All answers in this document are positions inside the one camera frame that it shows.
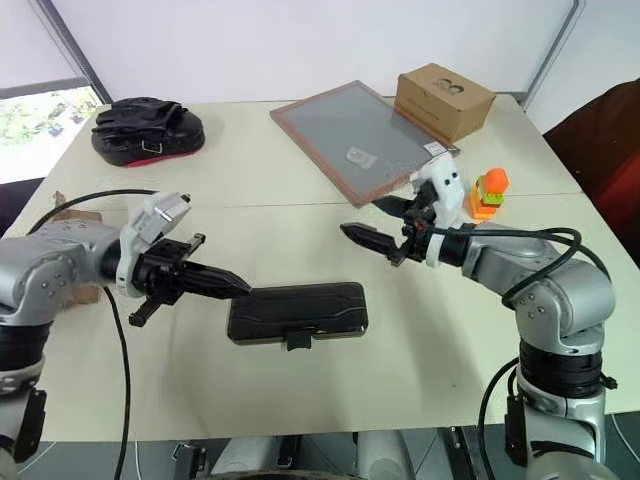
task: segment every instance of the gray floor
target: gray floor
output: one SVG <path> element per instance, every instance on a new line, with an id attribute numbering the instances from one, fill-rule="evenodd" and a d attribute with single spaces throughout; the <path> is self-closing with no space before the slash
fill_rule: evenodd
<path id="1" fill-rule="evenodd" d="M 618 415 L 618 423 L 627 439 L 640 451 L 640 412 Z M 451 475 L 444 445 L 435 429 L 403 431 L 411 462 L 418 480 L 454 480 Z M 488 428 L 487 448 L 494 466 L 496 478 L 524 479 L 524 471 L 513 466 L 503 452 L 504 428 L 495 425 Z M 621 480 L 640 478 L 640 465 L 624 449 L 622 442 L 607 419 L 608 452 L 607 464 Z M 207 441 L 211 461 L 224 448 L 224 440 Z M 173 479 L 174 462 L 171 452 L 176 442 L 140 442 L 140 463 L 144 479 Z M 49 443 L 43 442 L 39 452 Z M 106 480 L 113 478 L 113 469 L 118 455 L 116 443 L 57 443 L 37 463 L 20 475 L 23 480 L 42 479 L 86 479 Z M 307 435 L 303 438 L 299 467 L 335 473 L 353 473 L 355 446 L 350 433 Z M 29 462 L 21 465 L 24 468 Z M 137 478 L 133 444 L 130 445 L 124 480 Z"/>

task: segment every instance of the cardboard box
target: cardboard box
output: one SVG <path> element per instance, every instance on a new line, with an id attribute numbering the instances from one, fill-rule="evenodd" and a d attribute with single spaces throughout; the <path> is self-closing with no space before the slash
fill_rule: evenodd
<path id="1" fill-rule="evenodd" d="M 418 126 L 455 142 L 480 129 L 496 94 L 430 63 L 398 77 L 395 108 Z"/>

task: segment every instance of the cardboard piece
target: cardboard piece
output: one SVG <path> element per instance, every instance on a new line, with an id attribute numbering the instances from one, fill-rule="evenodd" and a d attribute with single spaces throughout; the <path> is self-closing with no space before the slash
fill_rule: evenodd
<path id="1" fill-rule="evenodd" d="M 55 206 L 58 207 L 66 202 L 64 195 L 60 192 L 54 194 Z M 62 220 L 91 220 L 94 222 L 102 222 L 102 215 L 98 212 L 85 212 L 82 210 L 67 209 L 51 218 L 51 222 L 60 222 Z M 94 285 L 75 285 L 71 289 L 69 298 L 65 302 L 65 307 L 72 305 L 89 305 L 98 303 L 100 300 L 100 288 Z"/>
<path id="2" fill-rule="evenodd" d="M 495 97 L 491 90 L 430 63 L 398 77 L 394 106 L 414 124 L 455 142 L 482 127 Z"/>

